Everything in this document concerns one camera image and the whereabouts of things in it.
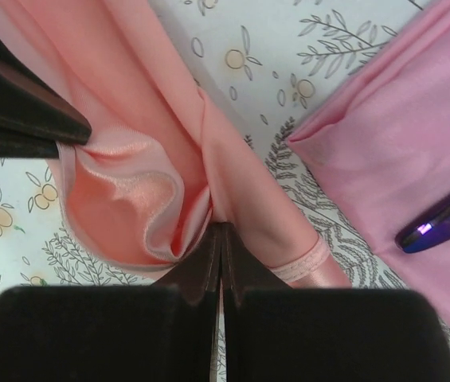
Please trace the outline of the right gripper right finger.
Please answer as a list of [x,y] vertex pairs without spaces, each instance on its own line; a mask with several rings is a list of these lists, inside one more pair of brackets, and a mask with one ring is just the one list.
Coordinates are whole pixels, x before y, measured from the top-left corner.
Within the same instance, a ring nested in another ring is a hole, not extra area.
[[411,290],[293,289],[221,226],[230,381],[449,382],[435,310]]

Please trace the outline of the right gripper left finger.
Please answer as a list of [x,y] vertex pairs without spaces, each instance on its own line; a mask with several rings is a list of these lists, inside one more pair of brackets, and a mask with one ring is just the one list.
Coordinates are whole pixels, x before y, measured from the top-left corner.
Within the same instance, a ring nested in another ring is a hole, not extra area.
[[208,381],[221,228],[150,286],[16,286],[0,295],[0,381]]

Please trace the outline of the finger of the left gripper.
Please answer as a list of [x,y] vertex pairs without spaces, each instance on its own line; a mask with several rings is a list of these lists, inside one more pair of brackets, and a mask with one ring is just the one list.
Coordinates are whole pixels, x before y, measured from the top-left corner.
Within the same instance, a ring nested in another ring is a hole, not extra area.
[[0,157],[57,158],[59,142],[84,145],[88,120],[0,40]]

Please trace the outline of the salmon pink cloth napkin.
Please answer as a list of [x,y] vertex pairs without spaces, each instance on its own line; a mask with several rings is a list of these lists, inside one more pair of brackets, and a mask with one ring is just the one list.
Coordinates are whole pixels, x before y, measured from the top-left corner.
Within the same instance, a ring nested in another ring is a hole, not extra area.
[[62,215],[94,255],[158,279],[229,222],[288,285],[349,286],[147,2],[0,1],[0,38],[92,126],[51,168]]

